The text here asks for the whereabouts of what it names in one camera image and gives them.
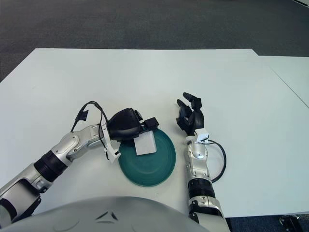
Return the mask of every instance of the black joint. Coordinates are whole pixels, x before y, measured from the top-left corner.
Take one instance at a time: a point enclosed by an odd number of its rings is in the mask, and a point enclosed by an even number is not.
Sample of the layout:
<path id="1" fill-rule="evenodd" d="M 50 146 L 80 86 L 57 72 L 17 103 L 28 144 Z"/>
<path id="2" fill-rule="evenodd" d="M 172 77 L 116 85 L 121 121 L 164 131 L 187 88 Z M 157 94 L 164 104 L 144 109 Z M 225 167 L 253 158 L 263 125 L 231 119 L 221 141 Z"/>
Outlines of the black joint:
<path id="1" fill-rule="evenodd" d="M 188 183 L 189 197 L 210 196 L 215 198 L 215 193 L 212 188 L 212 183 L 203 178 L 192 179 Z"/>
<path id="2" fill-rule="evenodd" d="M 53 182 L 60 176 L 67 166 L 49 151 L 34 163 L 36 170 L 48 181 Z"/>
<path id="3" fill-rule="evenodd" d="M 193 221 L 195 221 L 196 223 L 199 224 L 198 217 L 197 217 L 196 213 L 189 214 L 189 218 L 191 218 Z"/>
<path id="4" fill-rule="evenodd" d="M 155 117 L 145 120 L 144 124 L 146 126 L 146 129 L 150 131 L 156 130 L 159 126 L 159 123 Z"/>
<path id="5" fill-rule="evenodd" d="M 197 201 L 192 201 L 192 204 L 189 206 L 189 213 L 190 214 L 193 214 L 193 213 L 211 214 L 211 215 L 223 217 L 220 210 L 216 208 L 210 208 L 210 207 L 204 207 L 204 206 L 200 207 Z"/>
<path id="6" fill-rule="evenodd" d="M 17 211 L 15 207 L 5 198 L 0 200 L 0 205 L 2 205 L 10 214 L 11 221 L 17 216 Z"/>

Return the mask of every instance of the silver robot arm segment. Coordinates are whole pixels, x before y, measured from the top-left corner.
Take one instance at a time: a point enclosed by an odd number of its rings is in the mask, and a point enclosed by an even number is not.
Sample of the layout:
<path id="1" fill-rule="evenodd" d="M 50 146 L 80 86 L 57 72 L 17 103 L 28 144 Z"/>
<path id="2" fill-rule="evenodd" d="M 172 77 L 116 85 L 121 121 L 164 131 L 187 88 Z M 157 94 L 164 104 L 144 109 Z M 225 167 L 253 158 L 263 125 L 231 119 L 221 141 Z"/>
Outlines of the silver robot arm segment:
<path id="1" fill-rule="evenodd" d="M 189 217 L 212 231 L 229 232 L 219 201 L 215 197 L 207 167 L 208 152 L 205 145 L 209 134 L 205 129 L 196 129 L 196 136 L 188 136 L 186 177 L 189 190 Z"/>
<path id="2" fill-rule="evenodd" d="M 0 189 L 0 228 L 30 216 L 41 202 L 40 193 L 46 192 L 74 159 L 100 143 L 99 132 L 104 136 L 100 134 L 106 144 L 105 152 L 114 162 L 120 153 L 111 147 L 105 124 L 102 130 L 99 125 L 92 125 L 66 134 L 50 151 Z"/>

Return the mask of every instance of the white table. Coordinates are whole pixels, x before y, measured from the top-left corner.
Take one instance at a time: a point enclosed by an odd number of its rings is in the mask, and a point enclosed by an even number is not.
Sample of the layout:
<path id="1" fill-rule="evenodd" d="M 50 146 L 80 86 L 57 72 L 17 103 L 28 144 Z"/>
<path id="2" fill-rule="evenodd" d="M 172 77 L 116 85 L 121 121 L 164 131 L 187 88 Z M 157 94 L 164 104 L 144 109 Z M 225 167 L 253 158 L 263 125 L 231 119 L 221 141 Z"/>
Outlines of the white table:
<path id="1" fill-rule="evenodd" d="M 185 133 L 176 124 L 184 91 L 202 98 L 205 127 L 226 150 L 227 169 L 214 183 L 226 217 L 308 211 L 309 109 L 252 50 L 34 50 L 0 84 L 0 186 L 58 143 L 80 107 L 96 100 L 108 117 L 126 107 L 155 116 L 177 152 L 172 175 L 136 186 L 99 147 L 55 181 L 36 212 L 128 195 L 187 213 Z M 76 129 L 98 120 L 91 110 Z M 215 175 L 221 156 L 209 152 Z"/>
<path id="2" fill-rule="evenodd" d="M 260 56 L 309 108 L 309 57 Z"/>

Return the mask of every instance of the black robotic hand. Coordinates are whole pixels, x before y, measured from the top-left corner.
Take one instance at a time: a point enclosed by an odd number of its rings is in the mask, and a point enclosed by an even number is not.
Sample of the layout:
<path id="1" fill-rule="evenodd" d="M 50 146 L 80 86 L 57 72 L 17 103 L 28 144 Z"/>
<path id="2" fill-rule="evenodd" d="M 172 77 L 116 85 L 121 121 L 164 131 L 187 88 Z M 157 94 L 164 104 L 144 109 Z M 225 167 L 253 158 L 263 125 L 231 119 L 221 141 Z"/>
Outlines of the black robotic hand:
<path id="1" fill-rule="evenodd" d="M 187 133 L 187 135 L 194 135 L 196 129 L 204 128 L 204 116 L 201 112 L 202 101 L 189 93 L 183 93 L 184 98 L 191 102 L 191 108 L 177 99 L 179 105 L 179 115 L 176 119 L 178 126 Z"/>

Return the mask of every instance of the white sponge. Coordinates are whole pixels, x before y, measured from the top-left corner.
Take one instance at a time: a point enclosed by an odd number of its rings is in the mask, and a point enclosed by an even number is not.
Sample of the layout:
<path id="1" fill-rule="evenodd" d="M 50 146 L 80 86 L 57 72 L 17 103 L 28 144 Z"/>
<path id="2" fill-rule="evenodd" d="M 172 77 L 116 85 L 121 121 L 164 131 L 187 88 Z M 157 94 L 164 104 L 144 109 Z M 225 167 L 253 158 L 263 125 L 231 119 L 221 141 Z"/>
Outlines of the white sponge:
<path id="1" fill-rule="evenodd" d="M 156 152 L 155 137 L 153 131 L 140 134 L 134 139 L 136 154 L 144 155 Z"/>

